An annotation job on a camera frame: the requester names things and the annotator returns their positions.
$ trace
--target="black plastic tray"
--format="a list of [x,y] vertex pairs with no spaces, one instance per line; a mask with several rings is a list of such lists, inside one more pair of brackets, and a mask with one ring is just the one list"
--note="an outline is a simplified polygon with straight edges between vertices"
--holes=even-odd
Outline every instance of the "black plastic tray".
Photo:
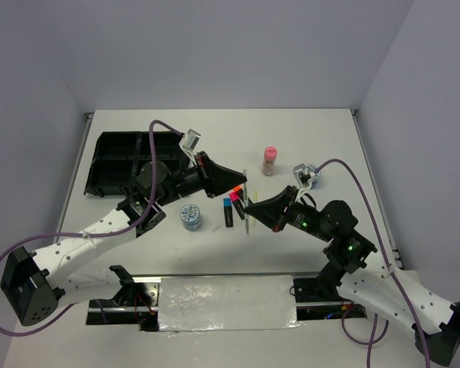
[[[179,148],[180,136],[172,132],[155,132],[157,161],[170,171],[187,169],[189,158]],[[84,194],[93,196],[128,196],[135,177],[151,161],[148,133],[104,132],[95,146]]]

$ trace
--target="gray wall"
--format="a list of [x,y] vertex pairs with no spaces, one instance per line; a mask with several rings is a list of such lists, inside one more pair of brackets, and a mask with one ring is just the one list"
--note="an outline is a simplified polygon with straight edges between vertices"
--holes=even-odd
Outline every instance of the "gray wall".
[[84,110],[358,107],[412,0],[18,0]]
[[360,129],[404,260],[459,301],[460,1],[414,2],[361,105]]
[[[0,0],[0,253],[55,230],[83,127],[20,8]],[[0,291],[0,323],[10,328],[16,320]],[[0,366],[9,341],[0,334]]]

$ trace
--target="pink cap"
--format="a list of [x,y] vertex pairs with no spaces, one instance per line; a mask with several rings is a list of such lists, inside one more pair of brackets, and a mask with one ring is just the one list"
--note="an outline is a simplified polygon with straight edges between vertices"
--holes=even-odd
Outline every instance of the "pink cap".
[[230,196],[230,199],[232,202],[235,202],[235,201],[238,201],[238,195],[237,193],[235,192],[231,192],[230,194],[228,194]]
[[264,159],[267,161],[275,161],[278,155],[278,150],[274,147],[268,147],[264,150]]

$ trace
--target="small bottle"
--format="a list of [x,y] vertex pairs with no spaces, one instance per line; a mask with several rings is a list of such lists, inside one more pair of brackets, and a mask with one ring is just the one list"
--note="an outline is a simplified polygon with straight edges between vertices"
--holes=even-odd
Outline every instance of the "small bottle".
[[197,205],[185,205],[181,208],[182,226],[190,232],[194,232],[201,226],[202,217]]
[[271,175],[274,172],[274,161],[276,161],[277,155],[278,150],[274,147],[268,147],[264,150],[264,161],[261,168],[264,175]]

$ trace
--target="black marker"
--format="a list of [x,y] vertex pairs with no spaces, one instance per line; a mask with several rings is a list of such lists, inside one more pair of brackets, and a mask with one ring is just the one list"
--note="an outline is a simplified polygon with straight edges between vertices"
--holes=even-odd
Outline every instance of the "black marker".
[[225,215],[225,226],[233,228],[232,201],[230,198],[223,199],[223,213]]
[[231,192],[230,199],[232,200],[233,206],[237,210],[238,217],[240,217],[241,220],[245,219],[244,206],[242,205],[242,202],[240,202],[240,199],[238,199],[237,193]]

